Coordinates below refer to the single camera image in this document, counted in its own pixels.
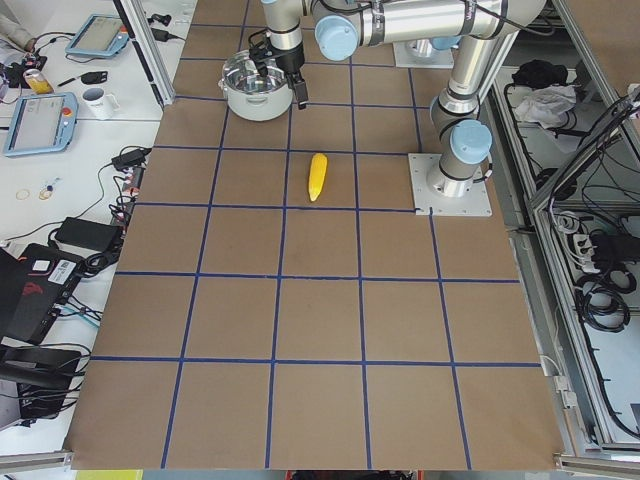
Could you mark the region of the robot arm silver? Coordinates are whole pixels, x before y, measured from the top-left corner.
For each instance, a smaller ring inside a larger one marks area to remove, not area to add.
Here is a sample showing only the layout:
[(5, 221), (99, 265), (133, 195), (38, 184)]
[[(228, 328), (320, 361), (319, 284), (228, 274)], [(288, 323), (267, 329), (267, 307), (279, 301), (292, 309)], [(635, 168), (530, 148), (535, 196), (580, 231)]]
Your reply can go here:
[(464, 196), (492, 144), (476, 116), (480, 88), (500, 38), (525, 29), (542, 11), (541, 1), (265, 1), (265, 29), (249, 38), (249, 57), (266, 75), (269, 61), (282, 70), (299, 108), (308, 92), (300, 21), (315, 22), (325, 58), (342, 61), (359, 47), (457, 37), (457, 56), (446, 87), (435, 97), (431, 120), (442, 142), (437, 165), (426, 175), (443, 197)]

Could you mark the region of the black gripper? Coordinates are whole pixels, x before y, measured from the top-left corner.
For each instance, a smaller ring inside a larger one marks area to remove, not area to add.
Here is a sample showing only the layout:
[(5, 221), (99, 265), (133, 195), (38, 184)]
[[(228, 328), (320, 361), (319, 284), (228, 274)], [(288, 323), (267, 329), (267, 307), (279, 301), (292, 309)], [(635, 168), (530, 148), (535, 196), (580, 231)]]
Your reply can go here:
[(293, 29), (278, 33), (263, 29), (249, 37), (249, 56), (261, 77), (268, 76), (267, 60), (274, 60), (279, 69), (288, 75), (288, 85), (295, 97), (297, 107), (303, 110), (308, 103), (306, 81), (300, 73), (304, 65), (302, 31)]

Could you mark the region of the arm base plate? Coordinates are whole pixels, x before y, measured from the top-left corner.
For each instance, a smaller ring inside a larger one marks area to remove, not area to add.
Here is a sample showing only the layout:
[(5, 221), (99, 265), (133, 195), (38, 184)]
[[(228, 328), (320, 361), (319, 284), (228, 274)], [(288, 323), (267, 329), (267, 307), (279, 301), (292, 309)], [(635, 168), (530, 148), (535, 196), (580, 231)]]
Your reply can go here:
[(437, 37), (393, 44), (395, 66), (402, 68), (451, 69), (453, 50), (460, 37)]
[(476, 166), (470, 179), (453, 180), (441, 172), (440, 157), (440, 154), (408, 155), (415, 214), (490, 217), (492, 208), (481, 166)]

